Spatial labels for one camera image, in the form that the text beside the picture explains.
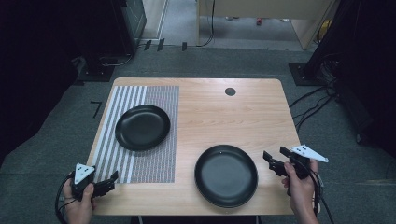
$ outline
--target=human hand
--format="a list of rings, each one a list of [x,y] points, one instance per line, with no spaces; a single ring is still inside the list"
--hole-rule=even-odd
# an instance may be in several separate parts
[[[89,184],[82,195],[81,202],[75,200],[72,195],[70,186],[71,179],[64,183],[64,204],[67,219],[70,224],[88,224],[91,221],[92,210],[96,207],[95,201],[92,199],[93,184]]]
[[[310,167],[313,172],[317,172],[318,162],[311,160]],[[300,179],[289,162],[285,162],[285,170],[289,177],[283,179],[282,183],[285,188],[290,188],[290,207],[294,215],[299,223],[318,223],[312,206],[315,184],[311,177]]]

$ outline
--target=wooden table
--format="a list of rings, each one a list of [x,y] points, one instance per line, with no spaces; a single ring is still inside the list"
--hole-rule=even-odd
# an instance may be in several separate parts
[[[289,215],[281,177],[268,169],[264,150],[285,161],[279,147],[300,145],[281,83],[277,79],[123,77],[114,86],[179,86],[175,183],[117,184],[97,198],[96,215],[215,216]],[[225,93],[234,88],[236,95]],[[87,164],[91,164],[99,133]],[[194,183],[194,166],[208,148],[239,147],[254,160],[259,184],[253,197],[236,208],[208,202]]]
[[[200,18],[212,16],[213,1],[197,1],[197,45],[200,45]],[[335,2],[336,0],[216,0],[214,16],[291,19],[302,48],[307,49]]]

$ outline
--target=black and white striped mat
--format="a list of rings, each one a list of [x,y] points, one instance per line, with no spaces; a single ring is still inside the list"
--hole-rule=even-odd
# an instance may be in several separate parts
[[[134,152],[117,142],[117,121],[130,108],[156,105],[171,120],[166,138],[155,148]],[[177,146],[178,86],[115,86],[93,156],[95,182],[119,171],[116,183],[173,183]]]

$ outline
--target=black plate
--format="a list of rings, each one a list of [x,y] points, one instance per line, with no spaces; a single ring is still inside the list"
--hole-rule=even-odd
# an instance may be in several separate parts
[[[170,127],[171,121],[165,111],[155,105],[139,105],[120,117],[115,135],[122,147],[147,150],[159,145]]]
[[[246,203],[256,191],[258,181],[253,160],[238,147],[211,147],[195,164],[198,190],[220,207],[230,208]]]

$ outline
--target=black cable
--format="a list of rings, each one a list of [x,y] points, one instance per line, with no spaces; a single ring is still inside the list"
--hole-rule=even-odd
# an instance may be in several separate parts
[[[298,102],[300,102],[300,101],[303,100],[304,98],[306,98],[306,97],[308,97],[308,96],[314,94],[314,93],[317,92],[317,91],[324,90],[325,88],[327,88],[327,86],[322,86],[322,87],[317,88],[317,89],[314,90],[314,91],[311,91],[311,92],[309,92],[309,93],[306,93],[305,95],[303,95],[302,97],[298,98],[298,99],[295,100],[293,103],[291,103],[291,104],[289,105],[289,108],[292,108],[294,105],[296,105]]]
[[[308,169],[307,167],[305,167],[300,161],[295,160],[293,157],[290,157],[290,160],[293,163],[298,163],[301,167],[303,167],[305,169],[305,171],[309,174],[309,176],[311,177],[313,183],[314,183],[314,213],[315,216],[318,214],[318,205],[319,205],[319,199],[320,199],[320,185],[318,184],[318,182],[316,181],[316,179],[312,176],[312,174],[314,174],[315,172],[312,171],[312,169]]]
[[[59,189],[58,189],[58,193],[56,194],[56,198],[55,198],[55,215],[56,215],[56,217],[58,218],[58,220],[59,220],[62,224],[67,224],[67,222],[64,220],[64,216],[63,216],[63,214],[61,213],[61,209],[64,208],[64,207],[65,207],[66,205],[68,205],[69,203],[64,204],[63,206],[59,207],[59,198],[60,198],[60,196],[61,196],[62,189],[64,188],[64,183],[66,183],[66,181],[67,181],[68,179],[70,179],[70,178],[72,178],[72,177],[74,177],[74,176],[75,176],[75,172],[73,171],[70,175],[68,175],[68,176],[64,179],[64,181],[62,181],[62,184],[61,184],[61,186],[60,186]]]
[[[323,202],[324,207],[326,208],[327,216],[329,217],[330,222],[331,222],[332,224],[334,224],[334,220],[332,219],[332,214],[330,213],[329,206],[327,206],[326,201],[324,200],[323,196],[320,197],[320,200]]]
[[[310,115],[308,115],[307,117],[305,117],[304,119],[300,120],[299,125],[297,127],[297,133],[300,131],[301,125],[303,125],[303,123],[309,119],[311,116],[313,116],[314,114],[318,113],[318,111],[323,108],[323,106],[325,106],[326,104],[328,104],[330,102],[330,100],[333,97],[330,97],[325,103],[323,103],[317,110],[315,110],[314,112],[312,112]]]
[[[320,101],[323,100],[323,99],[325,99],[325,98],[327,98],[327,97],[329,97],[329,96],[325,96],[325,97],[323,97],[323,98],[320,98],[315,106],[313,106],[313,107],[307,109],[307,110],[306,110],[304,113],[302,113],[302,114],[299,114],[299,115],[294,116],[293,119],[297,119],[297,118],[300,117],[300,116],[303,116],[303,117],[304,117],[309,111],[311,111],[311,110],[317,108],[318,106],[320,106],[320,105],[319,105]]]
[[[123,63],[102,63],[102,62],[101,62],[101,65],[104,66],[104,67],[125,65],[126,63],[128,63],[129,61],[131,61],[131,59],[134,57],[133,54],[130,54],[130,55],[127,55],[127,56],[129,56],[129,58],[128,58],[125,62],[123,62]]]
[[[213,27],[213,17],[215,15],[215,3],[216,3],[216,0],[213,0],[213,5],[212,5],[212,24],[211,24],[210,37],[207,39],[206,43],[204,43],[203,45],[197,45],[196,47],[204,47],[204,46],[208,45],[213,40],[213,37],[215,36],[215,29]]]

